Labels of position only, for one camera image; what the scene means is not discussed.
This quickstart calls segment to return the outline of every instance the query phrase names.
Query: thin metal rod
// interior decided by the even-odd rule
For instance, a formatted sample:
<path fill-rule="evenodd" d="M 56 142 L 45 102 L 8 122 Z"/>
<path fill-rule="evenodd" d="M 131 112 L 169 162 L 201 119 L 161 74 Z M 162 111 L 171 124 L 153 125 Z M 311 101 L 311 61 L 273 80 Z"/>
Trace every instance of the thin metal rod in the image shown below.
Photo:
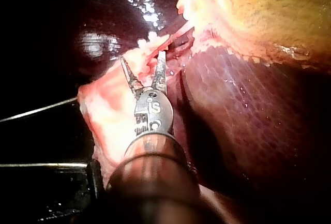
<path fill-rule="evenodd" d="M 44 111 L 44 110 L 47 110 L 47 109 L 51 109 L 53 107 L 57 107 L 57 106 L 60 106 L 60 105 L 64 105 L 66 103 L 73 102 L 73 101 L 76 101 L 76 100 L 77 100 L 77 97 L 73 97 L 73 98 L 70 98 L 68 100 L 61 101 L 61 102 L 49 105 L 47 107 L 43 107 L 43 108 L 40 108 L 40 109 L 34 109 L 34 110 L 31 110 L 31 111 L 28 111 L 28 112 L 25 112 L 25 113 L 22 113 L 22 114 L 17 114 L 17 115 L 14 115 L 12 117 L 2 119 L 2 120 L 0 120 L 0 123 L 10 121 L 10 120 L 14 120 L 14 119 L 18 119 L 18 118 L 22 118 L 22 117 L 25 117 L 27 115 L 35 114 L 35 113 L 38 113 L 38 112 L 41 112 L 41 111 Z"/>
<path fill-rule="evenodd" d="M 0 167 L 76 167 L 86 168 L 86 163 L 5 163 Z"/>

